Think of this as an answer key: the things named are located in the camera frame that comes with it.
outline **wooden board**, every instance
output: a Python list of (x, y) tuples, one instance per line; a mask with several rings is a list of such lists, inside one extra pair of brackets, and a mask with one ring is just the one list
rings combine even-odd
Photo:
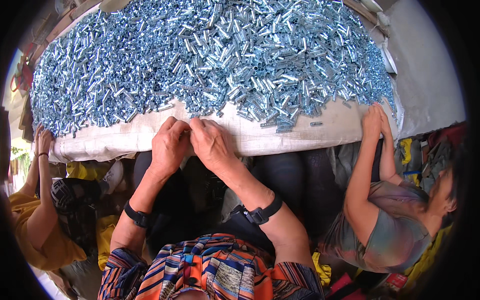
[(366, 9), (360, 2), (356, 2), (355, 0), (343, 0), (343, 4), (347, 5), (354, 11), (358, 12), (361, 16), (365, 17), (368, 21), (370, 21), (373, 25), (378, 25), (378, 29), (385, 35), (385, 36), (390, 36), (390, 32), (388, 29), (383, 26), (383, 24), (380, 24), (378, 21), (377, 16)]

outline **striped shirt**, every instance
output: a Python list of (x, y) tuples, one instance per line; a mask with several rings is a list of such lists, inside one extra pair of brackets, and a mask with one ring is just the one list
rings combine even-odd
[(210, 299), (324, 299), (315, 271), (278, 263), (229, 234), (209, 234), (164, 246), (152, 265), (128, 249), (107, 262), (98, 299), (170, 299), (187, 290)]

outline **wrist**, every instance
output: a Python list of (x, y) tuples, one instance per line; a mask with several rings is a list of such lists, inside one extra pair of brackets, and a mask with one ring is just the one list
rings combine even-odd
[(363, 143), (366, 143), (366, 144), (377, 144), (378, 143), (378, 140), (380, 139), (379, 136), (375, 137), (373, 135), (366, 135), (362, 138), (362, 144)]
[(232, 176), (240, 174), (243, 169), (246, 169), (245, 165), (239, 159), (233, 157), (222, 162), (220, 167), (212, 172), (223, 180), (223, 182), (226, 182), (226, 180), (231, 179)]
[(172, 176), (171, 173), (165, 172), (164, 170), (155, 168), (151, 165), (144, 174), (144, 178), (151, 181), (152, 184), (163, 184), (170, 178), (170, 176)]

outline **white sneaker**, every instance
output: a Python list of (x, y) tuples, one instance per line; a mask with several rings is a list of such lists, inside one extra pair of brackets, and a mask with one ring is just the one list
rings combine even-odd
[(108, 191), (105, 194), (111, 194), (123, 178), (123, 163), (117, 160), (110, 170), (106, 173), (102, 181), (108, 184)]

